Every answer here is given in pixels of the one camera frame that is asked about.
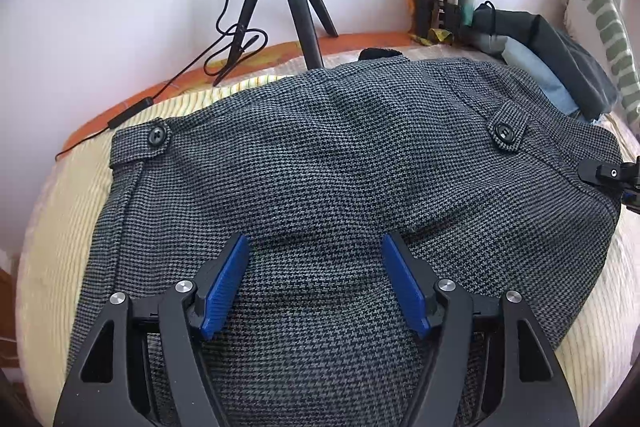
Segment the dark folded garment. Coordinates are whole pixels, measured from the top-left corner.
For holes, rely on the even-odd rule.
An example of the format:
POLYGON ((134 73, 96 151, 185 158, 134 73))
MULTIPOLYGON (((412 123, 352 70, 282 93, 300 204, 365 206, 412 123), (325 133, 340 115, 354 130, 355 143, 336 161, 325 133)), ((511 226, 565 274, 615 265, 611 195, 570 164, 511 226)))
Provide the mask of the dark folded garment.
POLYGON ((564 31, 541 15, 497 10, 490 2, 481 4, 466 34, 469 43, 502 58, 504 37, 527 46, 555 73, 578 105, 578 112, 572 115, 597 120, 613 108, 617 101, 614 84, 597 60, 564 31))

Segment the blue folded jeans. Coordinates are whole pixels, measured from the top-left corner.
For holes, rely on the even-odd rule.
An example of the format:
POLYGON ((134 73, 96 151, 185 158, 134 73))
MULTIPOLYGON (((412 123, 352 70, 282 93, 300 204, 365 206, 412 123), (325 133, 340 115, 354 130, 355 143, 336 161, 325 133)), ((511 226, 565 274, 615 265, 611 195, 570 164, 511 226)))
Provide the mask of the blue folded jeans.
POLYGON ((502 58, 506 64, 527 72, 552 105, 561 113, 572 115, 578 112, 578 105, 570 92, 533 51, 511 37, 504 37, 503 41, 502 58))

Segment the green patterned white pillow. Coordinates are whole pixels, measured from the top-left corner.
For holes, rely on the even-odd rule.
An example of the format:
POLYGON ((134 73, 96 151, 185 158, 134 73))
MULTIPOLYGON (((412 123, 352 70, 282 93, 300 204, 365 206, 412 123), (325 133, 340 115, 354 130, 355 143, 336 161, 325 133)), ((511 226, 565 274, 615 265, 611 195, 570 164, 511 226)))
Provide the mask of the green patterned white pillow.
POLYGON ((623 17, 614 0, 562 0, 568 34, 608 74, 618 92, 620 111, 633 132, 639 131, 639 63, 623 17))

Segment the orange wooden bed frame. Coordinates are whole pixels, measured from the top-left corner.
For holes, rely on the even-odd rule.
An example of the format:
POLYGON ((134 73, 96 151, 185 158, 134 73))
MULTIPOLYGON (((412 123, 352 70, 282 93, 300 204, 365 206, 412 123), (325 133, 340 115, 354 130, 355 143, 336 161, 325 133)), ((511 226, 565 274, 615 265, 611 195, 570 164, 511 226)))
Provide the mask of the orange wooden bed frame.
MULTIPOLYGON (((410 46, 411 39, 406 32, 375 32, 374 34, 348 34, 340 35, 337 38, 322 37, 319 39, 320 51, 323 57, 328 55, 347 52, 358 51, 364 48, 403 48, 404 46, 410 46)), ((274 44, 273 46, 267 46, 262 52, 256 56, 248 58, 242 64, 236 66, 235 70, 232 70, 231 74, 224 78, 221 84, 226 81, 232 81, 240 79, 246 75, 253 76, 255 72, 267 69, 270 67, 276 67, 284 64, 293 58, 300 57, 302 50, 297 42, 284 42, 274 44)), ((87 124, 84 124, 74 133, 72 133, 62 150, 67 150, 74 144, 77 144, 80 140, 85 139, 86 136, 93 135, 107 128, 107 123, 118 114, 122 113, 130 105, 134 105, 137 101, 148 96, 156 95, 160 89, 162 89, 167 80, 157 83, 151 88, 145 89, 130 98, 126 98, 125 101, 119 102, 116 105, 110 107, 105 112, 89 120, 87 124)), ((201 86, 202 84, 211 84, 212 80, 207 77, 200 68, 185 72, 155 100, 156 103, 173 98, 179 95, 183 91, 201 86)))

